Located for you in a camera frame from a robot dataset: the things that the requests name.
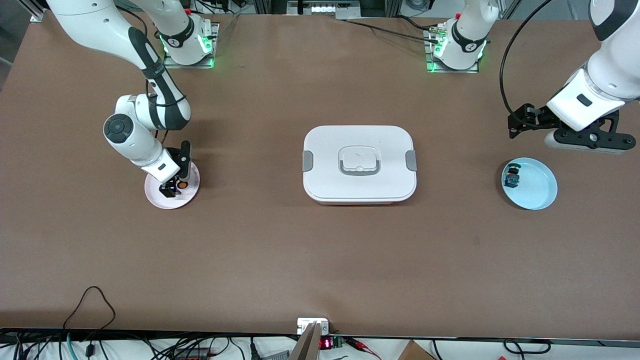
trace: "digital display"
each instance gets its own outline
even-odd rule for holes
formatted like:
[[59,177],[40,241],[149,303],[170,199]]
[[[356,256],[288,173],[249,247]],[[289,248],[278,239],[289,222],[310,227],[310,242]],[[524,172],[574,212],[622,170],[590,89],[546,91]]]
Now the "digital display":
[[318,346],[320,350],[329,350],[333,348],[333,341],[330,336],[326,338],[320,339],[320,344]]

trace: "brown table surface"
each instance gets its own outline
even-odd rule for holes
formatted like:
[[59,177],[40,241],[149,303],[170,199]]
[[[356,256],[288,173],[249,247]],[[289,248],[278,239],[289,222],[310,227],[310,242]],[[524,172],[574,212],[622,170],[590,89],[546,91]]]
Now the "brown table surface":
[[[240,16],[214,69],[172,71],[193,118],[167,145],[190,140],[202,174],[177,211],[149,204],[144,172],[102,137],[118,96],[143,91],[139,70],[73,43],[50,15],[30,25],[0,95],[0,325],[59,327],[95,284],[120,329],[292,332],[324,316],[344,334],[640,340],[640,149],[509,139],[498,69],[517,25],[496,23],[480,74],[429,74],[417,41]],[[532,22],[507,64],[512,107],[544,105],[598,46],[588,22]],[[639,106],[621,114],[619,131],[640,136]],[[309,198],[303,139],[327,124],[405,128],[413,197]],[[498,173],[520,156],[554,171],[548,209],[503,198]],[[108,315],[92,293],[70,326]]]

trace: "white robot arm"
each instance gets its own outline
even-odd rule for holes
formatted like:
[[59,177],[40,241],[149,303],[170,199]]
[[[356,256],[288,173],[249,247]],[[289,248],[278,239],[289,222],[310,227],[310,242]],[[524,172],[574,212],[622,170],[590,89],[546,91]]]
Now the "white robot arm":
[[640,97],[638,0],[592,0],[589,19],[602,46],[547,103],[576,131]]
[[[560,149],[620,154],[636,139],[616,133],[619,112],[640,98],[639,0],[591,0],[589,18],[602,42],[547,106],[524,104],[509,116],[509,137],[522,131],[551,129],[545,143]],[[601,129],[609,121],[608,129]]]
[[[175,59],[197,62],[207,54],[199,45],[199,29],[194,29],[194,24],[200,24],[199,17],[188,17],[177,0],[134,2],[148,11],[159,31],[171,34],[167,38],[179,39],[180,43],[172,48]],[[177,176],[186,181],[188,161],[176,161],[175,154],[164,149],[151,131],[182,129],[191,118],[191,107],[146,35],[122,17],[112,0],[49,0],[49,6],[71,39],[131,62],[154,89],[151,95],[119,98],[115,114],[104,123],[104,137],[109,144],[163,185],[177,180]],[[189,154],[179,158],[190,160]],[[172,196],[172,191],[162,193]]]
[[460,16],[444,23],[445,36],[433,56],[455,70],[470,68],[480,57],[499,13],[496,0],[465,0]]

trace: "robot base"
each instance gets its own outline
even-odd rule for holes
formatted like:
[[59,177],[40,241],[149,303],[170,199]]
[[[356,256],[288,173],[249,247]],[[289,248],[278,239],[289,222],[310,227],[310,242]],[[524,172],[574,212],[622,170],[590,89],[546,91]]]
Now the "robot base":
[[[444,24],[438,24],[438,27],[444,27]],[[427,30],[424,30],[422,32],[422,36],[426,39],[440,40],[438,38],[438,35],[434,35]],[[473,66],[471,66],[469,69],[465,70],[456,70],[444,65],[442,60],[433,56],[433,53],[436,51],[436,47],[438,47],[438,44],[432,44],[427,41],[424,42],[424,52],[427,56],[427,70],[429,72],[463,72],[466,74],[475,74],[478,72],[478,61],[476,61],[476,63],[473,64]]]
[[200,172],[198,167],[191,163],[191,175],[189,178],[189,186],[182,189],[182,194],[175,197],[165,197],[159,190],[161,183],[153,176],[147,175],[145,179],[145,195],[150,203],[161,209],[177,209],[186,205],[198,193],[200,188]]

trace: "blue object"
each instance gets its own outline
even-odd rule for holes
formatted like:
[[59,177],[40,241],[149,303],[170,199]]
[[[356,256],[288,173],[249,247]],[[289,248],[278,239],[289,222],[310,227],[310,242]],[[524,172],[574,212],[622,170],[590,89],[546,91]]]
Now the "blue object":
[[[513,179],[509,169],[520,165],[515,187],[508,186]],[[502,189],[511,201],[521,208],[542,210],[553,203],[558,193],[558,185],[554,173],[545,164],[536,159],[517,158],[511,160],[502,170]]]

